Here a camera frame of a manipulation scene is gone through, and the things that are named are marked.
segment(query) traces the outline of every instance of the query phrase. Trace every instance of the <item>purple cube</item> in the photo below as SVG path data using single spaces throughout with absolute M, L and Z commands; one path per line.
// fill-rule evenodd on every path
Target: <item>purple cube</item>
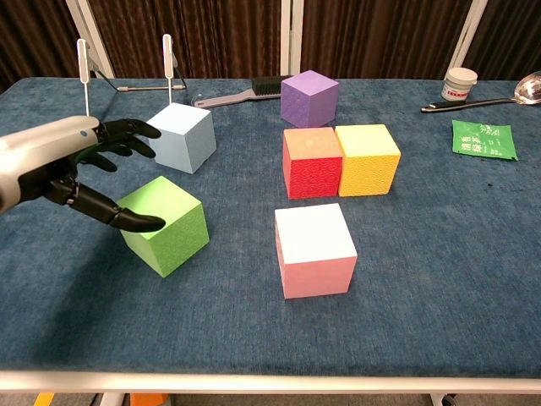
M 299 128 L 321 127 L 335 119 L 340 84 L 313 70 L 281 83 L 281 117 Z

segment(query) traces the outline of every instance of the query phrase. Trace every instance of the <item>green cube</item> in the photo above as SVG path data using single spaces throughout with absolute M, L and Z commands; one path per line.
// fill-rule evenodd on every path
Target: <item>green cube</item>
M 121 230 L 128 247 L 162 277 L 170 275 L 209 242 L 203 205 L 160 176 L 118 201 L 122 207 L 166 221 L 159 231 Z

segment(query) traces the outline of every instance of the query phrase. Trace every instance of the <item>blue table cover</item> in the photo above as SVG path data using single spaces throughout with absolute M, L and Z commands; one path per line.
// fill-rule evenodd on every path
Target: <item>blue table cover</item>
M 116 80 L 164 85 L 164 80 Z M 176 102 L 249 80 L 189 80 Z M 202 200 L 210 244 L 162 279 L 120 232 L 45 199 L 0 216 L 0 370 L 541 377 L 541 109 L 423 114 L 430 80 L 340 80 L 330 125 L 384 123 L 402 151 L 388 195 L 289 201 L 280 101 L 212 109 L 217 151 L 191 175 L 141 156 L 79 180 L 119 199 L 163 175 Z M 472 98 L 512 95 L 481 81 Z M 0 95 L 0 134 L 84 114 L 73 79 Z M 102 121 L 147 120 L 165 91 L 90 86 Z M 451 120 L 510 124 L 518 162 L 452 153 Z M 286 301 L 277 208 L 337 202 L 358 250 L 347 294 Z

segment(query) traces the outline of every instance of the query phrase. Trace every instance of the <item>metal spoon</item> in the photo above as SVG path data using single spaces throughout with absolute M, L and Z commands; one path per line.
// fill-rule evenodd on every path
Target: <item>metal spoon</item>
M 422 112 L 450 112 L 467 107 L 488 106 L 498 103 L 517 104 L 539 104 L 541 103 L 541 71 L 529 74 L 518 82 L 513 97 L 501 99 L 475 100 L 475 101 L 443 101 L 441 103 L 430 103 L 427 107 L 421 108 Z

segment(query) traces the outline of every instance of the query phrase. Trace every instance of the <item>robotic hand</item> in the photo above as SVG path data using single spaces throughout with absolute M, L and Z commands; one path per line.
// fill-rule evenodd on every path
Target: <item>robotic hand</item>
M 117 170 L 100 152 L 130 156 L 134 150 L 154 157 L 154 151 L 135 134 L 153 139 L 161 135 L 135 119 L 100 123 L 97 118 L 74 116 L 0 137 L 0 214 L 20 202 L 45 196 L 122 230 L 144 233 L 163 228 L 163 219 L 119 207 L 75 180 L 78 163 Z

